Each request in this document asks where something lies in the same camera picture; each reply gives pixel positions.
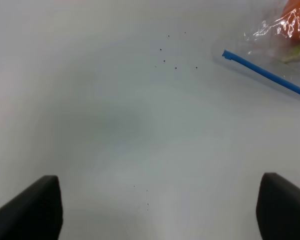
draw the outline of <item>orange object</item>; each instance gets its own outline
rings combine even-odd
[[[300,0],[289,0],[286,3],[279,24],[286,37],[300,42]]]

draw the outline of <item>black rubber pad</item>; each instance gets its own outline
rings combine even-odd
[[[62,223],[58,178],[44,176],[0,208],[0,240],[56,240]]]
[[[300,189],[276,173],[264,174],[256,216],[263,240],[300,240]]]

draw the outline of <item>blue zipper seal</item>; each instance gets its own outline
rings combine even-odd
[[[244,58],[232,53],[232,52],[229,52],[227,50],[224,50],[223,54],[222,54],[223,57],[225,57],[225,59],[228,59],[228,60],[233,60],[233,61],[236,61],[238,62],[239,64],[242,64],[243,66],[246,66],[247,68],[255,71],[256,73],[266,77],[267,79],[279,84],[279,85],[282,85],[284,87],[286,87],[287,89],[289,90],[292,90],[298,94],[300,94],[300,87],[269,72],[269,71],[266,71],[265,69],[259,67],[259,66],[256,66],[255,64],[245,60]]]

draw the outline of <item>table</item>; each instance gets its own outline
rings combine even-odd
[[[244,0],[0,0],[0,206],[58,175],[61,240],[260,240],[300,187],[300,96],[211,57]]]

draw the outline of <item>clear plastic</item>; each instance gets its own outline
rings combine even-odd
[[[300,0],[252,0],[251,12],[220,38],[213,56],[221,49],[300,87]]]

